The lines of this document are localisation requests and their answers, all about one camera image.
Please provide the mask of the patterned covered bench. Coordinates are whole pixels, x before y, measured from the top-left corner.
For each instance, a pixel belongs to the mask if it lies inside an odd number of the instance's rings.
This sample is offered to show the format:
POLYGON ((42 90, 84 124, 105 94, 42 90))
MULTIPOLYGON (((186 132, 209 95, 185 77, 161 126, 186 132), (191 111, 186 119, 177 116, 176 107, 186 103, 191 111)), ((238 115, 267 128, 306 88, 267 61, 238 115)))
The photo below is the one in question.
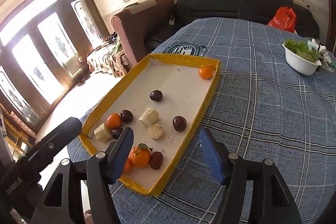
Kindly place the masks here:
POLYGON ((87 55, 87 65, 90 73, 102 72, 114 77, 124 77, 127 74, 129 61, 116 32, 87 55))

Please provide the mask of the large white sugarcane piece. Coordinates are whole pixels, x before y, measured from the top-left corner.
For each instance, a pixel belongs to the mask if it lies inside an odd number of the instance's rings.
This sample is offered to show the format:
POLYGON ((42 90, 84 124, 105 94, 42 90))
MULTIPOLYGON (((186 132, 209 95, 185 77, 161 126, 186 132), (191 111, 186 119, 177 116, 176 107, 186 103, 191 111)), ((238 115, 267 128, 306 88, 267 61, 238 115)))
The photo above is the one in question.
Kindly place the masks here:
POLYGON ((98 141, 105 142, 112 137, 110 129, 106 123, 102 123, 94 130, 94 135, 98 141))

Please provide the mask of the white items pile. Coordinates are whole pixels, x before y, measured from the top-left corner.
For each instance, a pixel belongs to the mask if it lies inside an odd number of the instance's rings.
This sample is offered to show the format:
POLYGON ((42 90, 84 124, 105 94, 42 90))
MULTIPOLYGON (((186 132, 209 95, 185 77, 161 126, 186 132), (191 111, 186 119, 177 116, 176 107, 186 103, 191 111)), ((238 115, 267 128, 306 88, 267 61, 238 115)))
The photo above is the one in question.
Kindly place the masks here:
POLYGON ((316 50, 319 54, 321 67, 331 73, 335 72, 335 57, 330 53, 325 46, 319 43, 319 40, 311 39, 307 41, 307 46, 310 50, 316 50))

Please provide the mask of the green lettuce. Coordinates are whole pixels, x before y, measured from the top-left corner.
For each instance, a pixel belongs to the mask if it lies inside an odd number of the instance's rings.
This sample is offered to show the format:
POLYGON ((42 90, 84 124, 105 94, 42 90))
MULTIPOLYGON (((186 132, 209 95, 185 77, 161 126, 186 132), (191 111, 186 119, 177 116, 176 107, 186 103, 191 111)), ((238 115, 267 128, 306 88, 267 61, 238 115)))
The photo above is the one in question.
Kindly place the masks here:
POLYGON ((285 47, 299 57, 310 61, 311 63, 315 63, 319 59, 317 51, 314 49, 310 50, 307 46, 307 42, 305 42, 304 40, 296 42, 293 39, 287 39, 285 41, 285 47))

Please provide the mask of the yellow cardboard tray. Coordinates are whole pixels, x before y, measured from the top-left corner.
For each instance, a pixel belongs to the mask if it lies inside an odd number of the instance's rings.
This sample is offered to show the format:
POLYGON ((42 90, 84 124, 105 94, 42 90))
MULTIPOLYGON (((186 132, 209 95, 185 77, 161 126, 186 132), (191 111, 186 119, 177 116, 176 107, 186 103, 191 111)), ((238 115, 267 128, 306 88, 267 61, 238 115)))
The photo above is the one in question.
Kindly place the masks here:
POLYGON ((127 73, 87 116, 79 136, 94 155, 112 142, 98 128, 113 114, 132 116, 123 123, 134 132, 133 147, 146 145, 163 156, 159 169, 138 160, 121 182, 143 195, 159 195, 186 151, 219 82, 221 63, 208 57, 150 54, 127 73))

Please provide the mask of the wooden glass door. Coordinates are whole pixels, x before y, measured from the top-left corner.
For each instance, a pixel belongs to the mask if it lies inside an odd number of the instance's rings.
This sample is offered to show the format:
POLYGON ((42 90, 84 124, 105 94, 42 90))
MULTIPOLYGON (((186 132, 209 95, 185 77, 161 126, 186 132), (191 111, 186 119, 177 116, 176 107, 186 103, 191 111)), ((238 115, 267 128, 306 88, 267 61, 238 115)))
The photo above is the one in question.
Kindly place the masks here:
POLYGON ((1 104, 39 131, 108 35, 94 0, 23 0, 1 22, 1 104))

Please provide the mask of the orange tangerine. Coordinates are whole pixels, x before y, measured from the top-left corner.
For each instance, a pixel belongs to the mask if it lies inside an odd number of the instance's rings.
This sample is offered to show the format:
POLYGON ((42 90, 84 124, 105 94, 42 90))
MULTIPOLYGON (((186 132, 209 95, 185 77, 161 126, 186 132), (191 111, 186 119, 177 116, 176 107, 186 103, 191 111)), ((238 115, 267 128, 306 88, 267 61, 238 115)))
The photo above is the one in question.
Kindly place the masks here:
POLYGON ((132 168, 133 168, 133 163, 131 162, 130 158, 127 158, 126 163, 123 168, 123 173, 128 173, 129 171, 132 170, 132 168))
POLYGON ((213 77, 211 65, 201 66, 198 70, 199 76, 204 80, 210 80, 213 77))
POLYGON ((121 124, 121 117, 117 113, 110 114, 110 116, 108 116, 108 119, 106 120, 106 125, 110 130, 120 127, 121 124))

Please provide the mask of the white bowl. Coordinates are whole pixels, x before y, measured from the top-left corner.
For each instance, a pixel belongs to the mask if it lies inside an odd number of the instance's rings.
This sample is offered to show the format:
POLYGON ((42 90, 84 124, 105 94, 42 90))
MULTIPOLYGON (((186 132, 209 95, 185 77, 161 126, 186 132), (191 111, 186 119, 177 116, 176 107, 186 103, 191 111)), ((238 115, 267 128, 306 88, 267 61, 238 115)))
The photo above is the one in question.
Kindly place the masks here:
POLYGON ((285 49, 285 58, 288 65, 302 75, 311 76, 317 70, 317 68, 322 65, 321 61, 319 60, 317 60, 315 63, 312 63, 296 55, 290 51, 284 43, 282 46, 285 49))

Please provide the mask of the black sofa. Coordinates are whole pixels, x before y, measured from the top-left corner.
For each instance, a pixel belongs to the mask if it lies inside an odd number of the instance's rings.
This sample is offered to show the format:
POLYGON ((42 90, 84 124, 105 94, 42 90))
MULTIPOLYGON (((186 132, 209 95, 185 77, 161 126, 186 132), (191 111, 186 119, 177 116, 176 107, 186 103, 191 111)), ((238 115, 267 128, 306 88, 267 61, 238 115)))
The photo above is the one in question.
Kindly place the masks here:
POLYGON ((177 0, 170 13, 174 24, 163 23, 148 32, 144 38, 146 50, 151 53, 182 27, 196 19, 231 18, 268 24, 280 7, 293 9, 297 15, 296 32, 303 37, 319 38, 319 26, 311 12, 292 0, 177 0))

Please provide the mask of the blue plaid tablecloth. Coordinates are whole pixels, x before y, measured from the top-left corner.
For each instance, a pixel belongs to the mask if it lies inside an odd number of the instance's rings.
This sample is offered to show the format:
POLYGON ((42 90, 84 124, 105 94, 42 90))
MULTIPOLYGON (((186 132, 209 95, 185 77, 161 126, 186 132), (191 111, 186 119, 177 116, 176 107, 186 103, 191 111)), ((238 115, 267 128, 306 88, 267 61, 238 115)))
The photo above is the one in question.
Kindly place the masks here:
MULTIPOLYGON (((297 73, 285 59, 288 39, 301 38, 246 20, 197 19, 155 52, 220 61, 201 126, 243 159, 273 160, 303 223, 316 223, 335 193, 335 73, 297 73)), ((224 187, 195 136, 158 197, 121 182, 110 192, 122 223, 213 223, 224 187)))

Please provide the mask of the dark plum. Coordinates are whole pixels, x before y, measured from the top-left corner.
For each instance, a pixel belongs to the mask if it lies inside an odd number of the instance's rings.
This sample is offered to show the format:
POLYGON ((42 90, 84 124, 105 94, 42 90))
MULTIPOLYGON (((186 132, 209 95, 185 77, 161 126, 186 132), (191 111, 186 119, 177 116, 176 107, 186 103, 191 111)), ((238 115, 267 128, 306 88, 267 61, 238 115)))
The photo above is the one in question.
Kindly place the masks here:
POLYGON ((160 90, 150 92, 149 97, 154 102, 160 102, 163 99, 163 93, 160 90))
POLYGON ((112 129, 111 134, 112 134, 113 139, 117 140, 122 134, 122 132, 123 132, 122 127, 117 127, 117 128, 112 129))
POLYGON ((173 128, 177 132, 183 132, 187 127, 187 121, 182 116, 176 116, 173 118, 173 128))
POLYGON ((123 123, 130 123, 133 120, 132 112, 126 109, 120 112, 120 117, 123 123))

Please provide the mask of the tangerine with leaf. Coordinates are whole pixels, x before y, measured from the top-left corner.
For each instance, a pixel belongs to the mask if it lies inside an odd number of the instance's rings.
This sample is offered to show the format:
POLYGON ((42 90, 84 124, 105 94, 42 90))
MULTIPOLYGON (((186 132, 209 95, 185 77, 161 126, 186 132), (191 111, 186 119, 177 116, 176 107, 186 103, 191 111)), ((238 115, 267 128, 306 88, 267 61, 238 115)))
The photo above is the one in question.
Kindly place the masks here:
POLYGON ((150 148, 145 143, 140 143, 138 146, 131 149, 129 159, 134 166, 146 168, 149 165, 152 151, 153 148, 150 148))

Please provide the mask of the red plastic bag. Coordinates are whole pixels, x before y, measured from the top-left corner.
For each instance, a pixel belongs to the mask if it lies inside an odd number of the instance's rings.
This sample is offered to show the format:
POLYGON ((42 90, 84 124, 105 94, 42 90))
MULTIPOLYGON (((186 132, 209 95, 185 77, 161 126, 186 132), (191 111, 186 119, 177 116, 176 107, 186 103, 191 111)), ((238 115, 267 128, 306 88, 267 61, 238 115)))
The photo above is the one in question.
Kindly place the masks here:
POLYGON ((275 16, 268 23, 268 26, 294 33, 296 21, 297 15, 294 10, 285 6, 280 7, 276 11, 275 16))

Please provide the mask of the dark plum front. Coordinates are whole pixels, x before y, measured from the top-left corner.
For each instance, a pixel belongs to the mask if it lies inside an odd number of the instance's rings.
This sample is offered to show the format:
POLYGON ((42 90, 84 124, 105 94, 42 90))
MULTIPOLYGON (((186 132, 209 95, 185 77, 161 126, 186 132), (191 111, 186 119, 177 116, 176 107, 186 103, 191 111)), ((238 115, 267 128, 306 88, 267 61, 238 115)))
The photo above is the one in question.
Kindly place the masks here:
POLYGON ((112 134, 113 139, 117 140, 122 134, 122 132, 123 132, 122 127, 117 127, 117 128, 112 129, 111 134, 112 134))

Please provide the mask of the red jujube date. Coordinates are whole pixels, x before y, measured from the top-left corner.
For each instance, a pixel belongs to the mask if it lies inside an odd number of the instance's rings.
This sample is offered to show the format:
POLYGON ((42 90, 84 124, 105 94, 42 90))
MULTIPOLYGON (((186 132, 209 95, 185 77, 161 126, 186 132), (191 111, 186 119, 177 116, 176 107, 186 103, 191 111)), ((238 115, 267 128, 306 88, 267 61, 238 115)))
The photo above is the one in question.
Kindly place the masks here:
POLYGON ((161 152, 154 152, 150 158, 150 167, 154 170, 159 170, 162 166, 163 154, 161 152))

